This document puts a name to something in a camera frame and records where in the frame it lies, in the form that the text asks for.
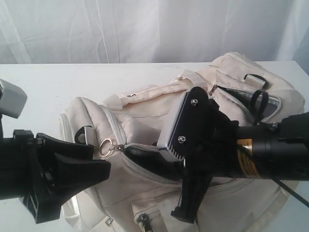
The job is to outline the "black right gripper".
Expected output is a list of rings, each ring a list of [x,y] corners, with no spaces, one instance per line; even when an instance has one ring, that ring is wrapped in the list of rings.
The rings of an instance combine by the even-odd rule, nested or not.
[[[215,138],[215,131],[230,135],[237,127],[238,122],[232,122],[220,112],[219,105],[210,99],[210,108],[214,132],[211,138],[203,139],[193,152],[184,158],[183,183],[181,200],[171,212],[174,218],[195,218],[202,200],[209,188],[218,165],[215,157],[219,153],[220,142]]]

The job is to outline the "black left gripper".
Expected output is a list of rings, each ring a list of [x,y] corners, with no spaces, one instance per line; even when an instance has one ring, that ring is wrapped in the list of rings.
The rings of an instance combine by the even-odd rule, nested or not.
[[[61,211],[48,189],[41,164],[55,164],[53,191],[61,204],[110,176],[111,163],[93,159],[93,146],[62,141],[44,133],[35,137],[30,130],[14,130],[13,139],[21,157],[26,159],[25,192],[19,200],[37,224],[58,220]]]

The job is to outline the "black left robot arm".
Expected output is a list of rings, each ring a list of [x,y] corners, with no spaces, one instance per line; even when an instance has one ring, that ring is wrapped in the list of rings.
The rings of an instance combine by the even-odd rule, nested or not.
[[[91,145],[15,130],[0,139],[0,198],[19,198],[37,224],[58,220],[72,196],[109,178],[110,162],[93,153]]]

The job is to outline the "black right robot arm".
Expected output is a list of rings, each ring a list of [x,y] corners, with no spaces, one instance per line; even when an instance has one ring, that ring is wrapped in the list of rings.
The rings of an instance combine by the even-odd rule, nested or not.
[[[241,127],[212,100],[185,101],[171,137],[184,160],[180,204],[171,215],[192,223],[214,177],[270,179],[302,204],[309,202],[285,184],[309,178],[309,115],[281,123]]]

